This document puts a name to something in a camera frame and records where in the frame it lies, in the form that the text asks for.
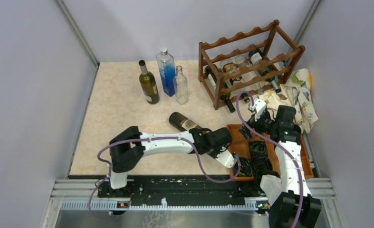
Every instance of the bottle label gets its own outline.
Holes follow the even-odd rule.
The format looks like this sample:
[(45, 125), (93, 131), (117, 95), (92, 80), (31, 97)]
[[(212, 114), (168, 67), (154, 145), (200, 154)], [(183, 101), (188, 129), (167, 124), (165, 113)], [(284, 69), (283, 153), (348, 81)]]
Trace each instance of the bottle label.
[(211, 83), (213, 89), (216, 90), (216, 83), (215, 83), (215, 80), (213, 80), (213, 78), (212, 78), (211, 75), (208, 75), (208, 80), (209, 80), (209, 82)]
[(190, 119), (186, 119), (186, 120), (182, 121), (180, 124), (181, 124), (181, 127), (183, 127), (186, 130), (190, 130), (190, 129), (194, 128), (194, 127), (200, 128), (198, 126), (198, 124), (196, 124), (194, 121), (192, 121)]
[(159, 73), (160, 73), (160, 77), (166, 78), (166, 76), (164, 75), (164, 68), (163, 67), (159, 68)]
[(225, 81), (226, 85), (227, 85), (227, 88), (231, 88), (233, 85), (230, 83), (229, 80), (226, 80)]
[(257, 64), (260, 60), (262, 60), (262, 57), (261, 57), (261, 55), (257, 52), (257, 53), (255, 53), (253, 56), (251, 56), (251, 63), (253, 64), (253, 65), (255, 65), (255, 64)]
[(233, 72), (236, 72), (237, 71), (237, 67), (236, 67), (236, 64), (234, 63), (228, 63), (226, 65), (223, 66), (223, 72), (225, 73), (233, 73)]
[(154, 93), (154, 94), (157, 93), (157, 85), (156, 85), (156, 84), (153, 86), (153, 93)]

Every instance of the wine rack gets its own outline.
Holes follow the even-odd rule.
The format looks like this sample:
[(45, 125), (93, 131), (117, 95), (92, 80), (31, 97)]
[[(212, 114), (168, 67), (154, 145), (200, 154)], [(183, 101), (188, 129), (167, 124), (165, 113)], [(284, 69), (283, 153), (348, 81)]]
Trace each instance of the wine rack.
[[(251, 44), (248, 47), (246, 47), (245, 49), (236, 49), (236, 50), (230, 52), (227, 55), (224, 55), (224, 54), (217, 55), (213, 59), (210, 59), (208, 54), (206, 53), (206, 50), (209, 50), (209, 49), (212, 49), (212, 48), (217, 48), (219, 46), (229, 44), (229, 43), (232, 43), (234, 41), (241, 40), (241, 39), (248, 38), (248, 37), (252, 37), (254, 35), (258, 35), (258, 34), (265, 33), (265, 32), (269, 32), (268, 38), (266, 40), (264, 40), (263, 42), (261, 42), (260, 44)], [(269, 59), (268, 58), (268, 51), (271, 48), (271, 44), (272, 44), (272, 41), (273, 41), (276, 33), (278, 33), (292, 47), (292, 51), (288, 54), (281, 53), (281, 54), (277, 55), (275, 58)], [(233, 72), (231, 74), (223, 73), (223, 72), (219, 71), (218, 68), (214, 64), (216, 62), (219, 62), (219, 61), (222, 61), (222, 60), (234, 57), (234, 56), (238, 56), (238, 55), (250, 52), (250, 51), (254, 51), (254, 50), (260, 49), (260, 48), (263, 48), (262, 52), (264, 53), (264, 55), (266, 57), (266, 60), (262, 60), (262, 61), (258, 62), (255, 65), (252, 65), (252, 66), (243, 66), (238, 71)], [(245, 88), (247, 86), (250, 86), (254, 83), (258, 83), (258, 82), (265, 81), (267, 79), (273, 78), (275, 76), (279, 76), (278, 84), (286, 83), (287, 79), (289, 78), (289, 76), (292, 73), (293, 69), (295, 68), (296, 64), (298, 63), (301, 56), (303, 55), (304, 50), (305, 50), (305, 47), (303, 45), (298, 46), (286, 34), (286, 32), (284, 32), (279, 27), (279, 21), (274, 20), (273, 22), (271, 22), (269, 25), (267, 25), (264, 28), (255, 27), (255, 28), (253, 28), (253, 30), (251, 30), (248, 33), (239, 32), (231, 38), (221, 37), (216, 42), (214, 42), (212, 44), (208, 44), (206, 42), (205, 43), (200, 42), (199, 43), (199, 69), (198, 69), (199, 73), (198, 73), (198, 79), (201, 83), (203, 83), (206, 91), (208, 92), (209, 97), (213, 101), (213, 107), (215, 108), (215, 110), (218, 110), (220, 107), (223, 107), (223, 106), (226, 105), (223, 101), (220, 100), (220, 96), (223, 95), (223, 94), (231, 93), (233, 91), (236, 91), (236, 90)], [(289, 64), (284, 69), (278, 70), (274, 66), (274, 63), (284, 61), (284, 60), (288, 60), (288, 59), (291, 59), (291, 61), (289, 62)], [(209, 85), (207, 83), (207, 81), (205, 80), (207, 78), (207, 76), (204, 74), (203, 69), (206, 65), (209, 65), (211, 67), (212, 71), (214, 72), (214, 74), (217, 78), (216, 89), (214, 90), (214, 94), (210, 90), (211, 85)], [(245, 83), (237, 83), (230, 88), (223, 88), (221, 86), (221, 85), (223, 85), (223, 82), (225, 80), (236, 78), (236, 77), (239, 77), (239, 76), (241, 76), (245, 73), (248, 73), (250, 71), (254, 71), (254, 70), (257, 70), (257, 69), (260, 69), (260, 68), (264, 68), (264, 67), (267, 67), (267, 66), (270, 66), (270, 65), (271, 65), (272, 68), (274, 68), (274, 70), (271, 71), (269, 74), (267, 74), (265, 76), (255, 77), (255, 78), (253, 78), (250, 81), (245, 82)], [(262, 87), (262, 89), (264, 91), (268, 90), (268, 89), (271, 89), (271, 88), (272, 88), (271, 85), (265, 85), (265, 86)], [(250, 93), (254, 95), (254, 94), (257, 94), (258, 91), (257, 90), (250, 90)], [(235, 95), (234, 97), (231, 97), (230, 99), (231, 99), (232, 102), (235, 102), (236, 99), (237, 99), (237, 95)]]

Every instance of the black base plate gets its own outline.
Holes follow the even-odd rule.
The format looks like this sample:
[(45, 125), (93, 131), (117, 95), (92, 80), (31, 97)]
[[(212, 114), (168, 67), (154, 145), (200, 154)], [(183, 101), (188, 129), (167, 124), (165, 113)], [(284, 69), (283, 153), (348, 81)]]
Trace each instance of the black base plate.
[[(70, 179), (91, 179), (92, 176), (69, 176)], [(229, 176), (211, 176), (225, 180)], [(93, 176), (102, 179), (104, 176)], [(257, 189), (253, 181), (214, 183), (202, 175), (129, 175), (125, 188), (113, 190), (109, 182), (100, 186), (100, 198), (128, 198), (132, 205), (161, 205), (166, 198), (169, 206), (226, 206), (244, 205), (244, 197), (255, 197)]]

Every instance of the beige floor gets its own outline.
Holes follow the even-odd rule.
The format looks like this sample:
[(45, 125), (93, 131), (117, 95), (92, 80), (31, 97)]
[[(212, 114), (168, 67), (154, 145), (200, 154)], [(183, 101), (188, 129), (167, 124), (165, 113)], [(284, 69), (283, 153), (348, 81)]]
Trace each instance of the beige floor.
[[(137, 125), (147, 133), (176, 133), (168, 123), (172, 112), (180, 112), (202, 127), (216, 130), (227, 124), (241, 123), (237, 113), (226, 107), (215, 111), (212, 101), (198, 80), (198, 61), (176, 61), (188, 78), (189, 101), (179, 105), (175, 97), (162, 89), (156, 61), (147, 61), (149, 71), (155, 75), (160, 102), (148, 104), (142, 93), (138, 77), (138, 62), (101, 63), (86, 112), (85, 121), (71, 167), (71, 175), (106, 174), (108, 167), (97, 160), (98, 151), (129, 126)], [(245, 119), (250, 117), (247, 105), (240, 103)], [(109, 151), (103, 158), (110, 159)], [(204, 155), (202, 163), (209, 174), (227, 174), (228, 170), (213, 158)], [(166, 153), (142, 158), (130, 174), (201, 174), (194, 154)]]

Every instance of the brown bottle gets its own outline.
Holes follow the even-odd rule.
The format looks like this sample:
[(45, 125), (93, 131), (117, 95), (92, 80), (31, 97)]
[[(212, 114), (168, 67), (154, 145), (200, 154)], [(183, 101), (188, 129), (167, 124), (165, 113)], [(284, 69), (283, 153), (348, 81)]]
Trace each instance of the brown bottle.
[[(213, 86), (213, 89), (216, 89), (215, 87), (217, 79), (209, 65), (205, 67), (205, 74), (208, 77), (209, 82)], [(223, 82), (223, 88), (228, 88), (226, 82)], [(226, 106), (229, 108), (229, 111), (231, 113), (236, 111), (236, 109), (233, 106), (233, 103), (230, 100), (230, 93), (221, 95), (221, 100), (226, 103)]]
[(179, 112), (174, 112), (169, 117), (171, 126), (177, 128), (180, 132), (189, 131), (192, 128), (202, 128), (196, 122), (188, 119)]

